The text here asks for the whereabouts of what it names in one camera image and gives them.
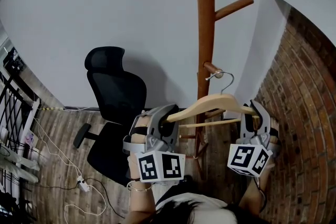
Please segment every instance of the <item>black cable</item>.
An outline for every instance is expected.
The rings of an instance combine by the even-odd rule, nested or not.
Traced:
[[[16,186],[20,186],[19,183],[13,181],[13,179],[10,177],[10,175],[6,175],[6,176],[3,177],[3,178],[8,179],[11,183],[13,183],[13,184],[16,185]]]
[[[5,174],[5,177],[6,177],[6,176],[12,177],[12,179],[14,179],[14,180],[16,180],[16,181],[19,181],[19,180],[20,180],[20,178],[18,178],[18,177],[16,177],[15,175],[13,175],[13,173],[12,173],[12,175],[10,175],[10,174]]]
[[[26,150],[26,149],[25,149],[25,148],[17,148],[16,150],[17,150],[17,151],[24,151],[24,150]],[[38,151],[32,149],[31,147],[29,148],[29,151],[30,151],[30,152],[39,153]]]
[[[75,187],[73,188],[62,188],[62,187],[57,187],[57,186],[54,186],[54,187],[48,187],[48,186],[42,186],[42,185],[36,185],[36,184],[31,184],[29,182],[26,182],[26,184],[28,185],[31,185],[31,186],[35,186],[35,187],[39,187],[39,188],[60,188],[60,189],[64,189],[64,190],[71,190],[71,189],[75,189],[77,188],[78,184],[80,183],[80,181],[78,181],[75,185]]]
[[[258,186],[255,177],[253,178],[253,180],[254,180],[254,183],[256,183],[256,186],[257,186],[258,190],[260,191],[261,195],[264,197],[264,205],[263,205],[263,207],[260,210],[260,213],[261,213],[264,210],[264,208],[266,207],[266,205],[267,205],[267,197],[266,197],[264,191]]]
[[[121,216],[121,215],[119,215],[116,211],[115,211],[115,209],[113,208],[113,206],[111,205],[111,203],[110,203],[110,199],[109,199],[109,196],[108,196],[108,194],[107,194],[107,190],[105,189],[105,187],[104,187],[104,185],[103,185],[103,183],[101,182],[101,181],[99,181],[99,180],[97,180],[97,179],[95,179],[95,178],[92,178],[92,177],[88,177],[88,178],[86,178],[86,179],[84,179],[84,181],[86,181],[87,179],[92,179],[92,180],[95,180],[95,181],[97,181],[97,182],[99,182],[100,184],[101,184],[101,186],[103,187],[103,189],[105,190],[105,193],[106,193],[106,197],[107,197],[107,201],[109,202],[109,205],[111,206],[111,208],[112,208],[112,210],[113,210],[113,212],[117,215],[117,216],[119,216],[119,217],[121,217],[121,218],[125,218],[125,217],[123,217],[123,216]]]

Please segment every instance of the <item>black hair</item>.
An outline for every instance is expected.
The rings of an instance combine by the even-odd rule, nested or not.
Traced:
[[[200,202],[192,201],[181,203],[169,201],[154,214],[144,219],[141,224],[192,224],[194,221],[193,210],[199,204]],[[234,204],[227,205],[223,209],[229,210],[235,215],[237,224],[246,224],[251,221],[255,224],[269,223]]]
[[[193,210],[199,204],[199,202],[195,201],[181,203],[169,201],[154,214],[144,219],[141,224],[192,224],[194,221]]]

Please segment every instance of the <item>wooden floor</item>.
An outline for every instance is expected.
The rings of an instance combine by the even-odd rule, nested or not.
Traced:
[[[27,78],[29,78],[29,72],[25,73],[25,79]],[[26,83],[35,91],[36,88],[41,87],[36,79],[27,79]],[[58,101],[53,100],[48,92],[44,92],[45,90],[45,88],[44,90],[40,88],[39,96],[47,98],[43,100],[45,104],[56,106]],[[40,110],[37,118],[51,140],[79,167],[84,178],[92,177],[104,184],[112,206],[117,213],[125,216],[128,212],[129,192],[119,184],[102,176],[87,163],[86,158],[94,141],[85,140],[78,150],[72,145],[78,130],[84,123],[90,123],[92,125],[91,132],[99,134],[106,123],[106,120],[101,117],[100,113],[93,111],[66,112]],[[192,122],[194,122],[194,119],[187,119],[181,123]],[[35,123],[33,125],[32,131],[37,135],[40,131],[43,139],[48,141],[42,129],[38,128],[38,124]],[[194,129],[181,129],[180,134],[193,134],[194,131]],[[199,190],[206,195],[222,199],[226,202],[239,201],[245,187],[243,179],[226,167],[229,145],[231,141],[235,140],[236,137],[233,136],[236,135],[234,125],[210,126],[205,129],[204,137],[209,142],[209,147],[202,161],[205,167],[204,181],[200,179],[195,161],[193,159],[186,160],[185,173],[192,175],[198,182]],[[52,153],[59,154],[50,141],[48,142],[48,146]],[[179,141],[177,147],[179,153],[192,154],[193,150],[193,140]],[[32,153],[30,157],[38,160],[41,170],[39,172],[31,172],[39,177],[39,184],[41,186],[75,187],[77,174],[74,167],[65,165],[58,156],[50,155],[46,145],[41,140],[37,144],[37,151],[38,153]],[[88,183],[95,186],[106,199],[106,194],[98,182],[89,179]],[[155,200],[158,200],[171,185],[171,183],[167,185],[155,184],[153,188]],[[95,190],[85,193],[79,188],[62,190],[60,188],[42,188],[31,185],[27,185],[26,187],[27,190],[24,192],[24,195],[33,205],[33,215],[37,218],[37,223],[65,223],[64,207],[68,204],[77,205],[83,210],[93,212],[94,214],[99,214],[104,209],[103,199]],[[84,214],[72,206],[67,207],[66,216],[69,224],[110,224],[122,221],[122,218],[118,217],[109,205],[101,216]]]

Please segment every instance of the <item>coat rack branch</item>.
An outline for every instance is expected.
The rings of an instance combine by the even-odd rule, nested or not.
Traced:
[[[211,119],[212,117],[217,116],[217,115],[220,115],[220,114],[222,114],[222,113],[224,113],[224,112],[225,112],[224,109],[217,109],[217,110],[215,110],[215,111],[207,112],[207,113],[205,113],[205,119],[206,119],[206,120],[207,120],[207,119]]]
[[[231,3],[230,5],[227,5],[215,13],[215,19],[220,20],[233,12],[236,12],[242,8],[245,8],[251,4],[254,3],[254,0],[237,0],[236,2]]]
[[[213,65],[212,63],[210,62],[205,62],[203,64],[203,67],[208,70],[211,74],[215,74],[216,72],[220,72],[222,71],[222,69],[216,67],[215,65]],[[220,79],[221,77],[223,76],[223,73],[220,73],[220,74],[216,74],[215,77],[217,79]]]

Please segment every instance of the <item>metal hanger hook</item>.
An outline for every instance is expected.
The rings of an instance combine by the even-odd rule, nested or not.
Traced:
[[[208,77],[208,78],[206,78],[205,80],[206,81],[209,81],[210,79],[212,79],[214,76],[216,76],[217,74],[228,74],[228,75],[230,75],[231,77],[232,77],[232,81],[230,82],[230,84],[228,85],[228,86],[226,86],[225,88],[223,88],[220,92],[220,94],[222,94],[223,93],[223,91],[225,90],[225,89],[227,89],[228,87],[230,87],[231,85],[232,85],[232,83],[235,81],[235,76],[233,75],[233,74],[231,74],[231,73],[228,73],[228,72],[225,72],[225,71],[217,71],[216,73],[213,73],[210,77]]]

